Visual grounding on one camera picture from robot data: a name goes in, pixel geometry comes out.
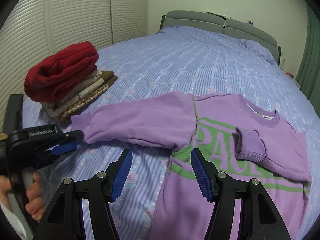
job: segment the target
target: red folded garment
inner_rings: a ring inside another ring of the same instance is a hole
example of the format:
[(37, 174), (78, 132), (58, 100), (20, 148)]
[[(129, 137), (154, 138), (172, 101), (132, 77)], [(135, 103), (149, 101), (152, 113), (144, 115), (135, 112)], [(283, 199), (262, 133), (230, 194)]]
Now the red folded garment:
[(73, 44), (32, 67), (24, 91), (36, 102), (58, 102), (97, 69), (99, 55), (89, 42)]

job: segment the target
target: silver bolt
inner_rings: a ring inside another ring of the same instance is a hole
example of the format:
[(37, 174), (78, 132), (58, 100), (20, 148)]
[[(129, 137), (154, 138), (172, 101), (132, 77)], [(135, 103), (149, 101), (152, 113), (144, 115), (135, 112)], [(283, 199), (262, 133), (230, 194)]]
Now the silver bolt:
[(227, 175), (226, 175), (224, 172), (222, 172), (222, 171), (219, 171), (219, 172), (218, 172), (218, 177), (219, 177), (219, 178), (224, 179), (226, 176), (227, 176)]
[(100, 171), (97, 174), (98, 178), (104, 178), (106, 176), (106, 173), (104, 171)]
[(66, 179), (64, 179), (64, 181), (63, 181), (63, 183), (64, 184), (70, 184), (72, 182), (72, 179), (71, 178), (66, 178)]
[(260, 180), (256, 179), (256, 178), (253, 178), (251, 180), (251, 182), (254, 184), (254, 185), (258, 185), (260, 183)]

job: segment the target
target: purple sweatshirt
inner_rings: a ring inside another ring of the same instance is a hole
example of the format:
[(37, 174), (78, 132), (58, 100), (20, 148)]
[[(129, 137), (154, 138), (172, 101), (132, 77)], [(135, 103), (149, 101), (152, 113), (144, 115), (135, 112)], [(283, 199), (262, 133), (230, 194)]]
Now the purple sweatshirt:
[[(190, 164), (195, 147), (234, 179), (259, 178), (291, 238), (299, 232), (308, 203), (303, 185), (311, 182), (305, 139), (276, 110), (260, 109), (241, 95), (171, 92), (71, 118), (87, 143), (119, 139), (173, 150), (153, 215), (152, 240), (204, 238), (214, 205), (202, 197)], [(236, 200), (232, 240), (239, 215)]]

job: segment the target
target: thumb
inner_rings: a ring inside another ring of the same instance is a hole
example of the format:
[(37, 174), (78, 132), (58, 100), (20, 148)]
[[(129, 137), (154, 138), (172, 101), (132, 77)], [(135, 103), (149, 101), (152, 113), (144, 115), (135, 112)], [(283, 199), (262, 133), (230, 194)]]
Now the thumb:
[(10, 180), (4, 176), (4, 175), (0, 175), (0, 192), (8, 192), (10, 191), (12, 188), (11, 188), (11, 183), (10, 183)]

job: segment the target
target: bed sheet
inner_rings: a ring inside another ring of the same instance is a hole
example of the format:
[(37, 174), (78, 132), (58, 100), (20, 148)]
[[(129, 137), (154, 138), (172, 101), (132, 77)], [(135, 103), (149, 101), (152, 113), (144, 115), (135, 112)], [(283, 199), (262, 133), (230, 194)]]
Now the bed sheet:
[[(304, 225), (298, 240), (320, 213), (320, 120), (310, 102), (278, 68), (271, 53), (254, 41), (219, 33), (173, 26), (155, 35), (117, 43), (99, 51), (97, 66), (113, 70), (116, 83), (84, 112), (104, 104), (155, 97), (173, 90), (192, 93), (241, 93), (259, 107), (277, 109), (297, 131), (306, 135), (313, 182)], [(53, 123), (41, 105), (27, 98), (24, 127)], [(63, 130), (71, 130), (71, 125)], [(50, 199), (62, 180), (88, 179), (133, 150), (133, 164), (121, 197), (111, 212), (122, 240), (148, 239), (153, 211), (168, 165), (170, 151), (117, 140), (87, 145), (63, 162), (42, 169), (44, 196)], [(88, 202), (83, 201), (87, 239), (93, 239)]]

